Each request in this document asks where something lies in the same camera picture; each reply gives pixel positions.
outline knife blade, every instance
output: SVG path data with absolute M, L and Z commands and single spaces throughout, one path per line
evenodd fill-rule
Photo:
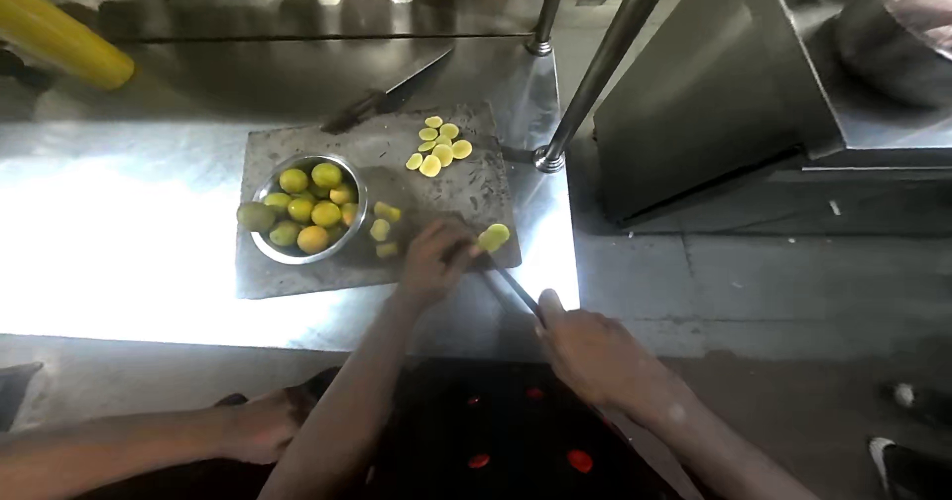
M 482 252 L 481 255 L 476 257 L 476 262 L 482 263 L 483 266 L 488 267 L 489 269 L 493 269 L 497 273 L 499 273 L 499 275 L 503 277 L 503 280 L 506 281 L 509 287 L 512 288 L 512 291 L 516 292 L 516 295 L 518 295 L 519 298 L 523 300 L 523 303 L 525 303 L 526 306 L 530 308 L 530 311 L 532 311 L 532 313 L 535 314 L 535 317 L 539 318 L 539 323 L 541 323 L 541 326 L 543 328 L 548 328 L 545 325 L 545 320 L 543 320 L 541 317 L 541 312 L 539 311 L 539 304 L 536 303 L 535 299 L 532 299 L 532 296 L 529 295 L 526 289 L 523 288 L 522 285 L 520 285 L 516 281 L 516 279 L 512 276 L 511 273 L 509 273 L 508 271 L 500 267 L 496 263 L 496 261 L 491 256 L 489 256 L 489 253 L 487 252 Z
M 387 100 L 387 95 L 394 89 L 412 80 L 423 70 L 426 70 L 435 62 L 441 60 L 452 50 L 452 44 L 441 47 L 433 55 L 418 59 L 416 63 L 411 66 L 410 70 L 404 72 L 403 75 L 396 80 L 389 81 L 378 89 L 368 89 L 363 98 L 347 106 L 343 111 L 333 116 L 330 121 L 324 123 L 324 125 L 321 126 L 321 131 L 336 135 L 344 133 L 362 123 L 377 111 L 377 107 Z

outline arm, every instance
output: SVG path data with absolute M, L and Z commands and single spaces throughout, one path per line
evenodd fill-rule
M 660 438 L 729 500 L 816 500 L 793 476 L 744 441 L 684 381 L 616 320 L 565 312 L 555 292 L 539 299 L 549 329 L 538 329 L 552 367 L 579 397 L 622 409 Z
M 438 221 L 413 240 L 397 290 L 288 446 L 259 499 L 327 498 L 362 469 L 386 424 L 411 329 L 479 254 L 471 242 L 456 221 Z
M 11 500 L 69 498 L 136 474 L 227 457 L 277 460 L 298 425 L 283 391 L 237 407 L 137 414 L 0 442 L 0 483 Z

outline gray cutting board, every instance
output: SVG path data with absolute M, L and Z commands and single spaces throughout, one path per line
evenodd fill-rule
M 417 132 L 424 127 L 423 119 L 431 115 L 457 125 L 457 139 L 467 139 L 473 145 L 472 154 L 454 160 L 432 179 L 405 167 L 407 158 L 422 142 Z M 305 265 L 272 261 L 258 251 L 247 232 L 239 229 L 235 255 L 239 297 L 262 299 L 395 283 L 410 240 L 422 226 L 444 214 L 459 216 L 474 234 L 493 223 L 508 226 L 512 237 L 493 258 L 503 267 L 522 262 L 506 165 L 488 104 L 380 115 L 336 136 L 322 132 L 318 126 L 252 132 L 244 151 L 242 200 L 251 200 L 280 161 L 295 154 L 325 152 L 341 156 L 360 169 L 367 184 L 369 208 L 383 201 L 403 211 L 391 235 L 400 243 L 401 256 L 386 260 L 376 257 L 375 242 L 368 233 L 372 210 L 361 233 L 343 250 L 327 260 Z

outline hand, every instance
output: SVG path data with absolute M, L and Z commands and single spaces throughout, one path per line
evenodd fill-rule
M 300 399 L 280 389 L 244 405 L 209 409 L 225 419 L 222 456 L 258 465 L 277 461 L 313 408 L 314 402 Z
M 397 296 L 420 309 L 433 305 L 456 287 L 480 252 L 458 220 L 431 223 L 411 243 Z
M 621 408 L 643 425 L 683 415 L 691 390 L 617 320 L 565 312 L 550 289 L 541 294 L 539 308 L 548 330 L 538 327 L 537 332 L 552 369 L 583 400 Z

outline knife handle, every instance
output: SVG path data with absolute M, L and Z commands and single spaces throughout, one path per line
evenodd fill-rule
M 366 96 L 351 104 L 344 111 L 321 127 L 328 134 L 344 133 L 365 121 L 377 110 L 377 106 L 387 99 L 387 93 L 376 89 L 368 90 Z

